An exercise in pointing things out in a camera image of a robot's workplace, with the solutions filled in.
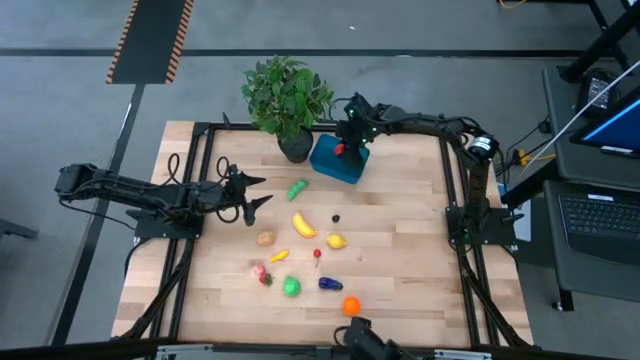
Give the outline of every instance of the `concrete floor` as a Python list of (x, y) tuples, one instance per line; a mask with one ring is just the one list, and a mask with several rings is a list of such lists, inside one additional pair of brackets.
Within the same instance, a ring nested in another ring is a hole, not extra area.
[[(131, 2), (5, 0), (0, 48), (113, 48)], [(616, 1), (601, 2), (613, 21)], [(582, 49), (600, 33), (588, 7), (493, 0), (196, 2), (186, 48)], [(625, 39), (630, 61), (637, 34)], [(148, 179), (167, 120), (232, 121), (248, 114), (239, 88), (256, 58), (182, 58), (170, 86), (147, 86), (120, 173)], [(546, 114), (540, 70), (555, 60), (303, 58), (339, 96), (423, 113), (467, 115), (508, 145)], [(41, 345), (86, 225), (60, 208), (57, 170), (73, 162), (105, 167), (132, 86), (104, 84), (110, 58), (0, 57), (0, 218), (39, 229), (35, 240), (0, 242), (0, 348)], [(536, 135), (525, 147), (540, 141)], [(512, 176), (512, 183), (518, 181)], [(124, 207), (109, 215), (126, 219)], [(69, 340), (109, 337), (131, 231), (106, 222)], [(545, 349), (638, 358), (640, 305), (576, 295), (561, 314), (553, 270), (522, 266), (521, 283), (536, 343)]]

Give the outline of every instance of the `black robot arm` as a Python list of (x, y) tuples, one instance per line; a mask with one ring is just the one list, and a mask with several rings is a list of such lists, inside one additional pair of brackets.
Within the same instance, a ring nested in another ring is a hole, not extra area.
[[(244, 221), (248, 226), (255, 222), (255, 211), (271, 198), (271, 195), (247, 202), (245, 192), (248, 186), (265, 181), (240, 172), (230, 165), (219, 182), (201, 181), (179, 183), (169, 169), (170, 178), (161, 185), (151, 184), (108, 170), (98, 169), (92, 164), (73, 164), (60, 170), (55, 191), (60, 201), (101, 198), (140, 208), (128, 210), (127, 214), (140, 222), (163, 224), (162, 227), (189, 228), (194, 221), (205, 214), (216, 212), (224, 222), (234, 222), (242, 207)], [(235, 217), (227, 220), (220, 216), (222, 210), (235, 208)], [(140, 237), (156, 237), (138, 234)]]
[[(340, 148), (336, 149), (336, 153), (353, 167), (362, 167), (364, 163), (359, 148), (372, 143), (381, 134), (430, 135), (449, 143), (468, 174), (468, 188), (465, 189), (468, 199), (462, 209), (453, 209), (459, 216), (452, 219), (459, 223), (450, 230), (458, 232), (459, 236), (474, 236), (482, 230), (490, 215), (489, 201), (486, 199), (489, 167), (499, 144), (475, 120), (411, 114), (393, 105), (378, 104), (372, 107), (358, 93), (344, 110), (348, 120), (337, 124), (336, 136), (340, 139)], [(465, 148), (468, 135), (474, 139)]]

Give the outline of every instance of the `blue box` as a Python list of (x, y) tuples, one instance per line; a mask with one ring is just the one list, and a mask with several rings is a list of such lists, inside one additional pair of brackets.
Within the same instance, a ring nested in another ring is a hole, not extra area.
[(361, 168), (354, 168), (347, 165), (343, 158), (335, 154), (334, 149), (339, 143), (340, 141), (335, 136), (327, 134), (320, 135), (309, 159), (311, 167), (313, 170), (329, 175), (332, 178), (342, 180), (349, 184), (356, 184), (358, 180), (360, 180), (362, 171), (369, 159), (369, 149), (365, 147), (359, 149), (363, 164)]

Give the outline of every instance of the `laptop screen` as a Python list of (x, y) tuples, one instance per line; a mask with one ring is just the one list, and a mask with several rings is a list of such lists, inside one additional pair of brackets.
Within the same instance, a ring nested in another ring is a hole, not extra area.
[(640, 151), (640, 99), (629, 103), (582, 137), (601, 146)]

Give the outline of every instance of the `orange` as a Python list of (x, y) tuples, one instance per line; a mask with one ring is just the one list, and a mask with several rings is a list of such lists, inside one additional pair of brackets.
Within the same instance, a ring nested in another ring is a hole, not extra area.
[(342, 311), (347, 316), (355, 316), (360, 312), (360, 301), (355, 296), (349, 296), (342, 303)]

